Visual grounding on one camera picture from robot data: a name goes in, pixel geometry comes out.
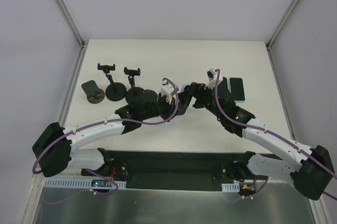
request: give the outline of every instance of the metal frame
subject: metal frame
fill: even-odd
[[[272,71],[274,73],[277,89],[279,91],[279,95],[280,95],[280,98],[281,98],[281,102],[282,102],[282,106],[283,106],[283,109],[284,109],[285,117],[286,117],[286,120],[287,120],[287,124],[288,124],[288,127],[290,129],[290,132],[291,132],[293,138],[294,138],[293,129],[292,129],[292,126],[291,126],[291,121],[290,121],[290,118],[289,118],[289,114],[288,114],[286,105],[284,103],[282,85],[279,81],[279,77],[278,77],[275,65],[273,63],[273,60],[272,60],[270,48],[275,43],[276,39],[278,38],[279,34],[281,33],[281,31],[285,27],[286,23],[288,22],[289,18],[291,17],[292,13],[296,9],[299,2],[300,2],[300,0],[292,0],[291,1],[289,7],[286,9],[281,21],[277,25],[277,28],[275,29],[272,37],[270,38],[270,41],[267,43],[267,46],[266,46],[268,56],[269,56],[269,59],[270,59],[270,63],[271,63],[271,67],[272,67]],[[67,10],[67,7],[66,7],[64,1],[63,0],[55,0],[55,3],[58,5],[58,8],[59,8],[61,14],[64,16],[65,22],[69,26],[69,28],[70,28],[71,32],[73,33],[77,43],[81,47],[81,51],[78,55],[76,64],[74,66],[73,74],[72,74],[71,79],[68,83],[67,92],[66,92],[65,98],[64,98],[63,103],[62,103],[62,108],[61,108],[60,114],[58,116],[59,123],[61,125],[64,125],[65,121],[66,121],[66,118],[67,118],[68,111],[69,111],[69,107],[70,107],[70,104],[71,104],[71,100],[72,100],[72,97],[73,97],[76,82],[77,82],[77,79],[78,79],[78,76],[79,76],[79,73],[80,73],[80,70],[81,70],[81,67],[82,67],[83,59],[84,59],[85,52],[86,52],[87,42],[85,42],[82,39],[82,37],[81,37],[73,19],[72,19],[69,11]],[[19,215],[19,223],[28,224],[28,223],[33,222],[35,212],[36,212],[37,207],[38,207],[38,199],[41,195],[44,181],[45,181],[45,178],[41,175],[34,175],[32,177],[31,183],[29,185],[28,193],[26,195],[23,207],[22,207],[20,215]],[[317,223],[322,223],[322,224],[331,223],[331,219],[329,217],[328,211],[326,210],[326,206],[325,206],[325,203],[324,203],[323,199],[320,199],[318,201],[310,200],[310,204],[311,204],[312,211],[313,211],[313,214],[314,214],[314,217],[315,217],[315,221]]]

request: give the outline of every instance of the robotic arm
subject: robotic arm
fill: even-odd
[[[121,135],[138,129],[144,121],[161,116],[168,120],[172,115],[183,115],[190,105],[191,99],[196,101],[194,108],[206,108],[214,114],[222,126],[230,133],[251,140],[268,149],[281,160],[266,158],[262,155],[246,152],[242,159],[226,168],[226,172],[234,179],[245,179],[252,174],[264,175],[293,184],[304,196],[318,200],[332,176],[309,160],[302,152],[291,147],[271,133],[267,125],[258,120],[252,113],[237,106],[224,84],[219,71],[207,72],[209,81],[206,84],[191,83],[179,93],[179,102],[173,97],[175,86],[168,81],[162,82],[158,100],[153,103],[135,103],[126,105],[115,113],[90,124],[61,128],[58,123],[50,124],[33,145],[35,156],[45,177],[59,174],[66,168],[99,169],[108,162],[104,157],[104,149],[85,150],[82,146],[105,137]],[[218,79],[217,99],[216,79]],[[219,106],[225,111],[225,117]],[[58,139],[45,155],[40,154]],[[316,158],[321,164],[334,172],[328,151],[317,146],[315,149],[288,139],[300,149]]]

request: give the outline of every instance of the smartphone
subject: smartphone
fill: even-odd
[[[242,78],[230,78],[230,92],[232,93],[235,101],[245,101]]]

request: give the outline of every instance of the white wall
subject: white wall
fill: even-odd
[[[337,0],[302,0],[271,52],[296,138],[326,147],[337,170]],[[335,180],[327,191],[337,196]]]
[[[16,223],[32,145],[57,119],[79,48],[54,0],[0,0],[0,222]]]
[[[291,0],[64,0],[83,39],[269,41]]]

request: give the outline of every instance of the tabletop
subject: tabletop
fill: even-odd
[[[240,77],[245,102],[238,105],[265,122],[271,129],[289,137],[281,99],[269,57],[263,42],[183,41],[183,40],[90,40],[78,76],[66,119],[66,126],[103,120],[127,105],[125,99],[112,102],[105,98],[90,104],[81,88],[94,80],[105,90],[109,81],[97,64],[116,64],[115,82],[130,88],[124,67],[141,69],[136,86],[160,91],[161,79],[167,77],[180,89],[186,83],[208,81],[207,71],[219,68],[224,77]],[[160,121],[154,118],[149,121]],[[108,137],[86,145],[86,149],[105,148],[125,151],[270,153],[262,146],[228,133],[206,109],[188,108],[183,116],[161,125],[143,125],[139,129]]]

